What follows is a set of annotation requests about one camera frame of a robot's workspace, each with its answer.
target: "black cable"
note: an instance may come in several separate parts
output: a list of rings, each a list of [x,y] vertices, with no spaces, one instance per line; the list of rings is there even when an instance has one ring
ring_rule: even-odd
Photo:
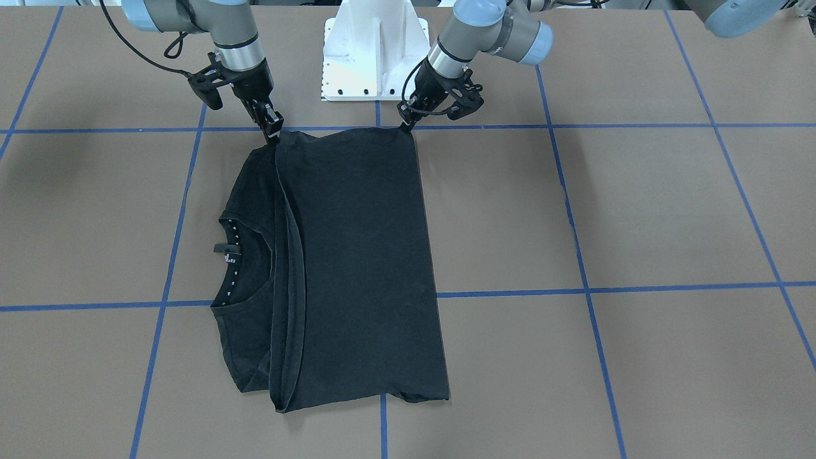
[[[604,3],[608,3],[609,0],[590,0],[590,3],[577,3],[577,2],[563,2],[562,0],[556,0],[556,3],[559,5],[563,5],[565,7],[600,7]]]
[[[131,45],[130,42],[127,41],[127,39],[122,35],[122,32],[119,32],[119,29],[117,29],[116,25],[113,23],[113,19],[111,19],[111,17],[110,17],[110,13],[108,13],[108,7],[105,6],[104,0],[100,0],[100,7],[102,7],[102,12],[104,13],[105,19],[108,20],[108,24],[110,24],[110,28],[113,29],[113,31],[117,35],[117,37],[119,37],[119,39],[122,40],[122,42],[125,43],[125,45],[127,45],[127,47],[129,47],[131,49],[131,51],[133,51],[138,57],[141,57],[142,59],[144,59],[145,62],[147,62],[148,64],[151,64],[153,67],[157,67],[157,68],[162,69],[162,70],[164,70],[166,72],[172,72],[173,74],[181,74],[181,75],[184,75],[187,78],[192,78],[193,77],[193,74],[191,74],[190,72],[187,72],[187,71],[182,70],[182,69],[171,69],[170,67],[165,67],[164,65],[158,64],[158,63],[150,60],[150,58],[148,58],[147,56],[145,56],[144,54],[139,52],[139,50],[137,50],[133,45]]]
[[[177,59],[181,56],[181,50],[184,48],[184,37],[187,37],[189,33],[187,32],[179,32],[179,37],[173,40],[167,48],[164,49],[164,56],[167,59]],[[178,46],[179,50],[175,54],[170,54],[170,51],[173,50],[174,47]]]

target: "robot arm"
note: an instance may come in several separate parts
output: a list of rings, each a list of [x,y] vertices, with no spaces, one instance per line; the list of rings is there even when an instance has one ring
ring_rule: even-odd
[[[756,29],[787,0],[685,0],[706,28],[717,37],[732,38]],[[484,100],[468,68],[479,52],[536,65],[549,53],[552,31],[533,19],[530,11],[548,10],[554,0],[458,0],[428,57],[417,65],[415,90],[397,106],[403,128],[410,130],[423,117],[446,114],[459,119],[478,110]],[[454,104],[434,111],[447,96]]]
[[[218,88],[226,84],[272,144],[283,117],[269,96],[274,83],[247,0],[123,0],[127,19],[152,32],[209,33],[215,52],[210,65],[188,75],[193,91],[213,110],[223,106]]]
[[[459,119],[478,110],[485,101],[479,95],[481,86],[470,79],[468,65],[479,51],[536,65],[551,46],[552,30],[533,19],[526,0],[509,4],[505,0],[458,0],[428,57],[417,66],[414,93],[398,105],[404,125],[411,129],[430,114]],[[455,99],[453,105],[434,112],[448,95]]]

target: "white metal bracket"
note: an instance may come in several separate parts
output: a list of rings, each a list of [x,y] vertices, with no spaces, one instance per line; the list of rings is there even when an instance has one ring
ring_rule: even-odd
[[[796,4],[796,17],[806,17],[816,8],[816,0],[799,0]]]
[[[429,49],[428,22],[410,0],[343,0],[326,20],[322,99],[400,100]],[[413,91],[410,81],[406,96]]]

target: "black t-shirt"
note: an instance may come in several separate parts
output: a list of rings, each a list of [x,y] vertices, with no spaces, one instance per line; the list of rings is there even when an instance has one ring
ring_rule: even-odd
[[[212,311],[241,392],[269,390],[279,412],[449,398],[410,133],[283,132],[250,154],[220,223],[233,253]]]

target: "blue tape line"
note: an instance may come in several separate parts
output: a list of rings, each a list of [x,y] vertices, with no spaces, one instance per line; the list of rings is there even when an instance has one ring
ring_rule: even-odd
[[[206,117],[206,105],[202,104],[201,114],[198,116],[198,131],[196,132],[196,140],[193,143],[193,154],[190,155],[190,166],[187,169],[187,180],[184,182],[184,195],[181,198],[181,209],[179,210],[179,219],[175,224],[175,237],[173,238],[173,249],[170,252],[170,263],[167,265],[167,279],[164,282],[164,293],[162,294],[162,301],[167,301],[170,296],[170,285],[173,282],[173,271],[175,270],[175,257],[179,251],[179,241],[181,240],[181,228],[184,225],[184,213],[187,209],[187,193],[190,191],[190,183],[193,180],[193,169],[196,167],[196,158],[198,157],[198,146],[202,140],[202,127],[204,126],[204,117]]]
[[[283,131],[347,131],[348,129],[359,129],[367,126],[284,126]],[[192,128],[190,131],[197,131],[198,128]],[[221,127],[202,127],[203,132],[231,132],[231,131],[258,131],[258,127],[250,126],[221,126]]]
[[[62,17],[62,10],[64,7],[60,7],[59,10],[56,12],[56,17],[54,18],[54,24],[51,25],[51,32],[48,34],[48,39],[46,40],[46,44],[42,47],[42,52],[40,53],[40,58],[37,60],[37,65],[34,66],[34,71],[31,73],[31,78],[29,78],[29,84],[25,87],[25,91],[23,92],[23,97],[20,99],[20,104],[17,105],[17,111],[14,113],[14,118],[11,120],[11,126],[8,128],[8,132],[6,134],[6,138],[3,139],[2,146],[0,146],[0,159],[6,153],[6,148],[8,148],[9,142],[11,142],[12,133],[17,126],[17,122],[20,121],[20,115],[23,114],[23,108],[25,107],[25,102],[28,101],[29,95],[31,94],[31,88],[34,86],[34,80],[37,79],[37,75],[40,73],[40,69],[42,68],[42,62],[46,59],[46,54],[48,54],[48,48],[51,47],[51,42],[54,41],[54,35],[56,34],[56,27],[60,24],[60,18]]]
[[[546,296],[577,295],[582,288],[553,288],[547,290],[495,290],[482,292],[439,292],[437,298],[479,298],[484,296]]]
[[[377,127],[382,127],[383,126],[382,120],[380,119],[379,100],[374,101],[374,119],[375,119],[375,125]]]
[[[156,331],[153,333],[153,345],[150,347],[150,359],[148,360],[148,369],[144,374],[144,387],[142,387],[142,399],[139,403],[139,415],[136,417],[136,427],[133,429],[133,442],[131,443],[131,459],[136,459],[136,453],[139,451],[139,441],[142,437],[142,426],[144,425],[144,412],[148,407],[148,397],[150,395],[150,385],[153,383],[153,369],[156,367],[156,355],[158,354],[158,342],[162,335],[162,325],[164,324],[164,311],[162,306],[158,309],[158,317],[156,318]]]
[[[601,341],[601,331],[598,329],[598,322],[595,317],[595,306],[592,303],[592,294],[589,290],[589,281],[587,280],[587,271],[583,264],[583,256],[581,255],[581,244],[578,241],[578,231],[575,228],[575,220],[573,218],[572,206],[570,206],[570,195],[567,192],[566,180],[564,178],[564,169],[561,166],[561,156],[558,153],[558,143],[556,142],[556,133],[552,128],[552,118],[550,117],[550,107],[547,103],[547,92],[544,90],[544,80],[541,77],[541,69],[536,65],[535,74],[539,80],[539,91],[541,92],[541,103],[544,107],[544,116],[547,119],[549,126],[550,142],[552,144],[552,154],[555,157],[556,169],[558,170],[558,180],[561,182],[561,188],[564,190],[564,206],[566,207],[567,219],[570,222],[572,229],[572,237],[575,244],[575,257],[578,259],[578,268],[581,273],[581,283],[583,284],[583,293],[587,300],[587,308],[589,312],[589,320],[592,323],[592,334],[595,337],[595,347],[598,353],[598,361],[601,364],[601,373],[604,378],[604,386],[606,387],[606,398],[609,401],[610,413],[612,415],[612,423],[614,425],[615,437],[618,439],[618,450],[620,451],[621,459],[627,459],[626,444],[623,441],[623,431],[620,426],[618,416],[618,408],[614,401],[614,392],[612,391],[612,381],[610,380],[609,369],[606,366],[606,356],[604,353],[603,342]]]
[[[776,282],[756,283],[708,283],[696,285],[654,285],[644,287],[595,287],[592,293],[636,293],[636,292],[692,292],[697,290],[739,290],[746,288],[774,288]]]
[[[718,123],[719,127],[816,127],[816,123]]]
[[[816,287],[816,280],[784,282],[785,287]]]
[[[93,127],[66,129],[17,129],[15,134],[106,134],[128,132],[195,132],[195,127]]]
[[[816,280],[785,282],[785,287],[816,287]],[[590,293],[637,293],[637,292],[688,292],[698,290],[741,290],[750,288],[778,287],[776,282],[757,283],[709,283],[692,285],[646,285],[635,287],[591,287]],[[501,296],[552,296],[583,295],[583,288],[550,288],[539,290],[488,290],[477,292],[439,292],[437,298],[481,298]],[[48,311],[48,310],[117,310],[138,308],[178,308],[209,306],[211,300],[186,301],[137,301],[131,303],[73,303],[57,305],[0,305],[0,312]]]
[[[451,129],[544,129],[546,127],[546,124],[451,124],[449,126],[414,126],[414,129],[420,131],[444,131]]]
[[[629,129],[634,127],[711,127],[705,123],[553,124],[553,129]]]
[[[379,395],[379,457],[388,459],[388,409],[385,394]]]
[[[139,308],[175,308],[208,306],[212,301],[135,301],[132,303],[80,303],[64,305],[9,305],[0,306],[0,312],[55,311],[55,310],[129,310]]]
[[[697,88],[697,93],[700,96],[700,100],[703,102],[703,107],[705,108],[706,113],[708,114],[708,119],[711,121],[711,125],[712,128],[714,129],[714,133],[716,134],[717,141],[720,143],[720,148],[722,149],[722,153],[725,156],[725,161],[728,163],[728,168],[731,170],[731,176],[734,178],[734,183],[737,185],[739,196],[743,199],[743,204],[745,204],[745,209],[748,212],[748,216],[751,218],[751,223],[754,226],[754,230],[756,231],[756,236],[757,238],[759,238],[760,244],[762,245],[762,250],[765,252],[765,257],[768,259],[768,264],[770,265],[771,270],[774,272],[774,278],[776,279],[777,286],[779,287],[779,291],[782,293],[782,298],[785,300],[785,305],[787,306],[787,310],[791,315],[791,319],[793,320],[794,325],[796,325],[796,330],[799,332],[799,338],[802,340],[802,345],[805,346],[805,351],[807,352],[808,357],[810,357],[810,364],[813,366],[814,371],[816,371],[816,356],[814,356],[813,349],[810,347],[808,337],[805,335],[805,330],[804,328],[802,328],[802,324],[799,321],[799,316],[796,314],[796,310],[793,307],[791,298],[787,295],[787,289],[785,288],[785,284],[782,281],[782,276],[779,274],[779,270],[776,267],[776,263],[774,263],[774,258],[770,254],[770,249],[768,248],[768,244],[765,241],[765,236],[762,234],[759,222],[757,221],[756,216],[754,215],[753,209],[751,209],[751,204],[748,202],[748,197],[745,194],[743,184],[739,181],[739,175],[737,174],[737,170],[734,167],[734,163],[731,161],[731,155],[728,153],[728,149],[725,147],[725,141],[722,139],[720,129],[717,126],[716,122],[714,121],[714,115],[712,114],[711,108],[708,106],[706,96],[703,94],[703,89],[700,86],[700,82],[697,79],[697,75],[694,73],[694,69],[691,67],[691,61],[689,60],[688,55],[686,55],[685,53],[685,48],[683,47],[683,43],[680,40],[680,35],[677,34],[677,29],[675,29],[674,23],[672,22],[672,18],[668,14],[668,11],[664,11],[663,14],[666,16],[666,20],[668,21],[669,27],[672,29],[674,39],[675,41],[677,41],[677,46],[680,48],[680,53],[683,55],[683,61],[685,62],[685,66],[689,70],[691,79],[694,81],[694,86]]]

